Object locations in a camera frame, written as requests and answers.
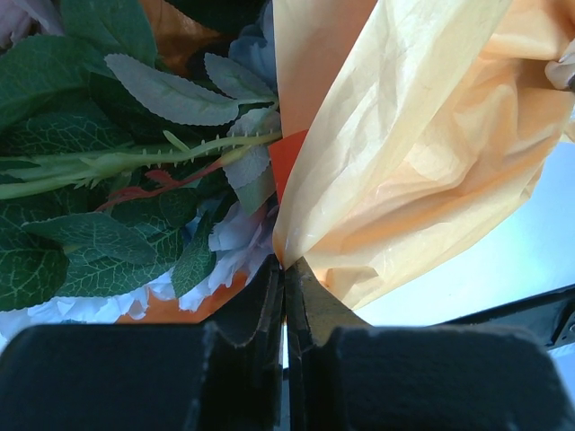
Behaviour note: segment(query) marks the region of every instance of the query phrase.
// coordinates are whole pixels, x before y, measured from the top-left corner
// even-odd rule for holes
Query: artificial flower
[[[181,310],[195,312],[202,302],[221,287],[230,287],[238,273],[246,275],[245,284],[255,277],[263,261],[273,254],[271,235],[278,208],[260,208],[247,215],[239,203],[233,204],[222,222],[216,224],[208,238],[209,248],[216,253],[216,266],[201,283],[179,300]],[[170,272],[148,283],[152,294],[163,301],[175,297]]]
[[[228,56],[260,77],[271,89],[278,89],[273,3],[269,0],[256,24],[248,25],[230,45]]]
[[[0,49],[8,49],[28,36],[35,22],[40,33],[64,34],[51,0],[0,0]]]

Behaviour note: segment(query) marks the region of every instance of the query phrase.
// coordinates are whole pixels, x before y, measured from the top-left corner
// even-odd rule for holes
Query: orange paper
[[[278,201],[284,196],[284,190],[288,184],[289,174],[296,163],[299,150],[304,144],[307,130],[295,133],[294,135],[284,137],[278,142],[270,145],[271,167],[273,176],[276,181],[276,191],[278,192]]]
[[[186,76],[186,62],[197,50],[223,36],[204,27],[164,0],[140,0],[154,32],[164,63],[180,76]]]
[[[199,323],[239,294],[245,286],[246,279],[245,274],[236,274],[231,286],[220,286],[213,295],[204,299],[195,312],[180,310],[177,299],[161,301],[150,295],[146,316],[143,319],[134,320],[125,314],[118,319],[118,323]]]
[[[305,257],[357,309],[529,198],[575,102],[545,75],[575,37],[575,1],[274,0],[274,13],[284,136],[309,129],[274,232],[284,266]]]

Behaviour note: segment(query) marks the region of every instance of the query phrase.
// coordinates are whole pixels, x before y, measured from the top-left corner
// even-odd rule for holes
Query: bouquet
[[[567,1],[0,5],[5,338],[200,321],[272,252],[360,308],[477,243],[574,135]]]
[[[272,253],[272,6],[216,3],[0,0],[4,339],[196,312]]]

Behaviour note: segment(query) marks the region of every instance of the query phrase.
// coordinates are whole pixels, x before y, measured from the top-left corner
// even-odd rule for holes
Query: white surface
[[[468,251],[357,315],[375,326],[428,326],[575,284],[574,167],[575,145],[559,144],[516,213]],[[552,356],[575,401],[575,347]]]

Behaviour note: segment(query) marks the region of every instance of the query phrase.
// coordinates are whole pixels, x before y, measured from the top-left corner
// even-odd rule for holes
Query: white flower petal
[[[28,35],[32,19],[10,0],[0,0],[0,4],[0,49],[6,49]]]
[[[160,301],[169,301],[176,297],[176,293],[172,286],[172,271],[169,270],[163,273],[154,281],[150,281],[146,287],[150,290],[152,295],[158,298]]]
[[[253,278],[260,270],[261,264],[270,254],[273,254],[273,250],[271,249],[263,249],[258,247],[257,249],[252,250],[252,253],[250,254],[251,257],[247,261],[245,268],[243,268],[243,271],[248,276],[245,282],[246,285],[252,282]]]
[[[145,307],[142,303],[135,301],[128,310],[128,316],[134,319],[135,321],[139,321],[140,319],[144,319],[146,317],[146,310],[147,306]]]
[[[74,303],[70,303],[67,301],[56,301],[57,310],[61,312],[62,315],[66,315],[66,313],[69,312],[73,306]]]
[[[214,270],[209,275],[209,294],[212,295],[221,285],[229,287],[234,281],[234,274],[242,267],[247,256],[247,249],[229,251],[216,263]]]
[[[196,312],[204,299],[209,296],[206,295],[207,286],[208,278],[206,277],[199,285],[183,295],[179,300],[180,310]]]
[[[261,17],[261,31],[266,41],[273,46],[275,42],[273,30],[273,2],[269,2],[264,6],[263,15]]]
[[[64,35],[64,27],[58,10],[52,0],[12,0],[14,4],[20,6],[26,13],[37,21],[43,32],[57,36]]]
[[[226,251],[243,247],[250,243],[255,230],[265,217],[262,207],[253,215],[248,216],[239,202],[235,202],[222,222],[214,226],[214,231],[208,237],[209,249]]]

